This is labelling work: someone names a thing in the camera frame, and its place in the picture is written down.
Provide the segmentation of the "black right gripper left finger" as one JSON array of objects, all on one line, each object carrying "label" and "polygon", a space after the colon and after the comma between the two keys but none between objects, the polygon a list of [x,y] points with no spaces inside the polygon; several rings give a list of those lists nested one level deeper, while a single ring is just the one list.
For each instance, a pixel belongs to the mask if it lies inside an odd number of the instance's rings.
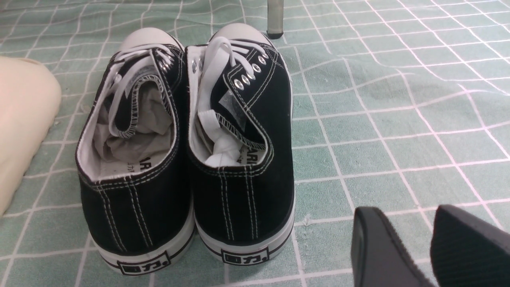
[{"label": "black right gripper left finger", "polygon": [[350,257],[355,287],[434,286],[377,207],[355,209]]}]

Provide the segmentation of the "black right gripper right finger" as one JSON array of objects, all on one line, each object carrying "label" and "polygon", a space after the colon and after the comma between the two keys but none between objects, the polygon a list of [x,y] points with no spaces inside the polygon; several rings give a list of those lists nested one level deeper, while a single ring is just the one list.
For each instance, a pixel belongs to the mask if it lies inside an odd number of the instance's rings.
[{"label": "black right gripper right finger", "polygon": [[441,287],[510,285],[510,235],[459,207],[437,208],[430,258]]}]

